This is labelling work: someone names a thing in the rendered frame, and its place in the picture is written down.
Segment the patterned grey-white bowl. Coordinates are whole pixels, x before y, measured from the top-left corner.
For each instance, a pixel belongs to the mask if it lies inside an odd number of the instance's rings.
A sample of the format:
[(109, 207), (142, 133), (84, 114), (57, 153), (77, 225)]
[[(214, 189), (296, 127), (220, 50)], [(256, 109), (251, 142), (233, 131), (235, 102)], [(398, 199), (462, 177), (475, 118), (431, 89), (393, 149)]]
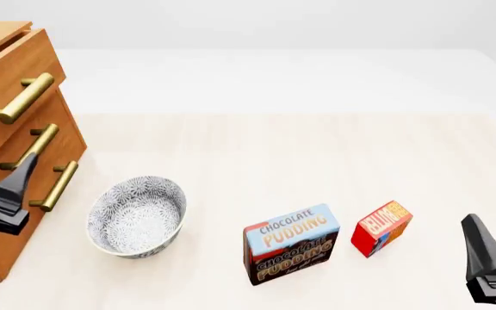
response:
[(97, 250), (126, 259), (152, 257), (181, 232), (187, 211), (182, 189), (165, 177), (131, 177), (93, 204), (86, 233)]

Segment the red butter box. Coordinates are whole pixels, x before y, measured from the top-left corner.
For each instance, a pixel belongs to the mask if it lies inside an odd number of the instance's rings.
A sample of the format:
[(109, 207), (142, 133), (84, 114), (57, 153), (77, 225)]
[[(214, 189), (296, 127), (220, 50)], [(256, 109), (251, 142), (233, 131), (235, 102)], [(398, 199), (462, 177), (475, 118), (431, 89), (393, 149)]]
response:
[(350, 242), (362, 255), (371, 257), (397, 239), (412, 218), (397, 201), (390, 201), (357, 222)]

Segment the wooden drawer, middle-sized front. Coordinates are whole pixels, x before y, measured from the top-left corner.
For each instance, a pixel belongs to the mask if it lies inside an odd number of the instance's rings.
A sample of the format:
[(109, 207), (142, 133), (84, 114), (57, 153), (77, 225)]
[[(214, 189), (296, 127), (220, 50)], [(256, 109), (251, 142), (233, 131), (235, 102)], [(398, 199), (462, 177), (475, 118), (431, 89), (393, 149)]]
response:
[[(66, 166), (79, 160), (86, 149), (81, 133), (60, 91), (50, 95), (28, 120), (0, 146), (0, 164), (15, 162), (34, 143), (32, 129), (42, 129), (49, 124), (59, 127), (58, 132), (38, 157), (38, 163), (29, 179), (24, 201), (41, 201), (49, 193), (59, 173), (53, 167)], [(10, 172), (0, 169), (0, 181)]]

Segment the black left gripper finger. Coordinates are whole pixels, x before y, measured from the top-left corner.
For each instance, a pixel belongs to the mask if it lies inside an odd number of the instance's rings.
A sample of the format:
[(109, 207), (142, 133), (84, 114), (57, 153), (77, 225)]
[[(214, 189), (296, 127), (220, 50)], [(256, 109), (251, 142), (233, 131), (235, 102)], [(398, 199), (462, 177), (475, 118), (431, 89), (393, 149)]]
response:
[(38, 162), (38, 154), (28, 154), (10, 175), (0, 182), (0, 212), (14, 216), (22, 209), (22, 201)]

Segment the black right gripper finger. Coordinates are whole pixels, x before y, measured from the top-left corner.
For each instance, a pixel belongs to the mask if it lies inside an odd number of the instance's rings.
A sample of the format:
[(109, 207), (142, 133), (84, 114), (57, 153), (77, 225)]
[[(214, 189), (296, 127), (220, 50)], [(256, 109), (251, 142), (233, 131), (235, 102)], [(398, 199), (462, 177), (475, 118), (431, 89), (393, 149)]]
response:
[(496, 276), (496, 239), (476, 214), (461, 221), (467, 252), (466, 280)]

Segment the chocolate pudding box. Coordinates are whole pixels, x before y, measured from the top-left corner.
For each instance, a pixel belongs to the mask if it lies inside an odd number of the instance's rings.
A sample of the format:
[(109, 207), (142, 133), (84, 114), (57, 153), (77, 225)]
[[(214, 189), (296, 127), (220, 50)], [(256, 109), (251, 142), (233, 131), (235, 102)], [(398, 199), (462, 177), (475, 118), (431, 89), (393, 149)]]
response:
[(253, 286), (329, 260), (340, 225), (321, 203), (243, 230), (243, 262)]

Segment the wooden drawer, largest front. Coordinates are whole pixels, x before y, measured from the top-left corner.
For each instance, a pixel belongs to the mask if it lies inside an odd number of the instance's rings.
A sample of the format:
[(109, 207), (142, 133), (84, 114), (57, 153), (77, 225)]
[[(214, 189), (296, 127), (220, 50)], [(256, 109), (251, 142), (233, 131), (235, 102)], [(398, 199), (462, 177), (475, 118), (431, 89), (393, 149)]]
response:
[(65, 79), (64, 70), (46, 30), (31, 30), (0, 52), (0, 109), (25, 90), (21, 84), (23, 79), (35, 79), (43, 73), (52, 75), (53, 84), (14, 123), (6, 125), (0, 121), (0, 146), (40, 106), (41, 100), (46, 99)]

